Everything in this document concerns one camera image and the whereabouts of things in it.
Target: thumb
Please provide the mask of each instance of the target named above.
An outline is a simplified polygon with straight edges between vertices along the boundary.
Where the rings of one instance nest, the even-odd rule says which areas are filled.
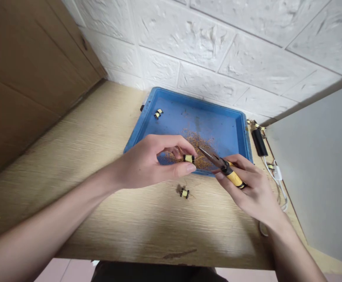
[[[162,165],[158,176],[162,179],[161,181],[166,179],[178,179],[182,176],[192,173],[195,170],[195,165],[189,162]]]
[[[219,184],[231,195],[237,205],[246,196],[243,191],[237,188],[222,172],[215,174]]]

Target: gray partition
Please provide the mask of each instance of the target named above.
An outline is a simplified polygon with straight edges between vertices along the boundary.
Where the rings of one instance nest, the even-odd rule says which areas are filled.
[[[342,89],[266,135],[308,243],[342,261]]]

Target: blue plastic tray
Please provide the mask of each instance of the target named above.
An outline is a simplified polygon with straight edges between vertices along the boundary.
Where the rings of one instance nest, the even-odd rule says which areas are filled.
[[[164,112],[158,120],[154,117],[157,109]],[[212,147],[221,157],[241,154],[253,162],[244,113],[160,87],[151,90],[124,153],[148,134],[183,135],[185,128],[205,140],[214,139]],[[158,160],[170,164],[164,154]],[[194,173],[213,176],[206,170]]]

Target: floor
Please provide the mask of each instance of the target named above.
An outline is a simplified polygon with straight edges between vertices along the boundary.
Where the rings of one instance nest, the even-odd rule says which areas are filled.
[[[95,266],[89,260],[54,258],[35,282],[90,282]],[[217,268],[229,282],[277,282],[274,271]],[[326,274],[329,282],[342,282],[342,275]]]

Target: hand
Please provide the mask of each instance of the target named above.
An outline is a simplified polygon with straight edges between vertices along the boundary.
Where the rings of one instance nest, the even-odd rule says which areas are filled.
[[[181,135],[150,134],[103,170],[110,170],[111,177],[119,183],[118,189],[146,187],[195,171],[195,165],[189,162],[160,165],[157,155],[164,151],[172,152],[177,159],[182,153],[197,157],[193,146]]]
[[[270,188],[266,174],[261,169],[239,154],[225,159],[239,167],[232,169],[248,186],[239,189],[220,170],[213,173],[239,208],[270,227],[275,227],[280,219],[286,218]]]

